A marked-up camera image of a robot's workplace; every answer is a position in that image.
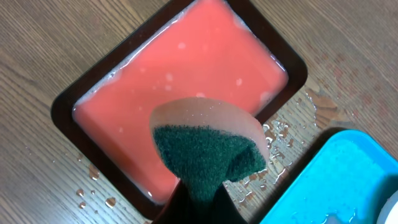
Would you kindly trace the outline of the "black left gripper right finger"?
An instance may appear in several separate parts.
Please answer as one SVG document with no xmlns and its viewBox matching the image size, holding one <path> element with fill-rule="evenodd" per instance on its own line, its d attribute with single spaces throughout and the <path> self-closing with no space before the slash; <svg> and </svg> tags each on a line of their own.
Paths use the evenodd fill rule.
<svg viewBox="0 0 398 224">
<path fill-rule="evenodd" d="M 211 224 L 247 224 L 223 184 L 217 189 L 213 198 Z"/>
</svg>

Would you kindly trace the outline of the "green and tan sponge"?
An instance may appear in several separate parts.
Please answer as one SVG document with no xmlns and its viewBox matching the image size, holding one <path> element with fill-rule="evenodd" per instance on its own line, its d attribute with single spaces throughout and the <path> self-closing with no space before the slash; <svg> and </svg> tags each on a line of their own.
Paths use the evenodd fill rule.
<svg viewBox="0 0 398 224">
<path fill-rule="evenodd" d="M 163 163 L 197 203 L 210 203 L 224 181 L 263 170 L 269 159 L 260 122 L 221 100 L 164 103 L 153 110 L 150 130 Z"/>
</svg>

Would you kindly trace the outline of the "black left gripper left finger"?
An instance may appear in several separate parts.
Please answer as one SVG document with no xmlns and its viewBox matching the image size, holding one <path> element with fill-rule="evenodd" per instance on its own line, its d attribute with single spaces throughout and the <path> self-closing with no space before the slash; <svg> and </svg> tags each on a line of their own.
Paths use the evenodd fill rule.
<svg viewBox="0 0 398 224">
<path fill-rule="evenodd" d="M 180 181 L 170 200 L 152 221 L 152 224 L 194 224 L 197 223 L 196 218 L 197 214 L 188 189 Z"/>
</svg>

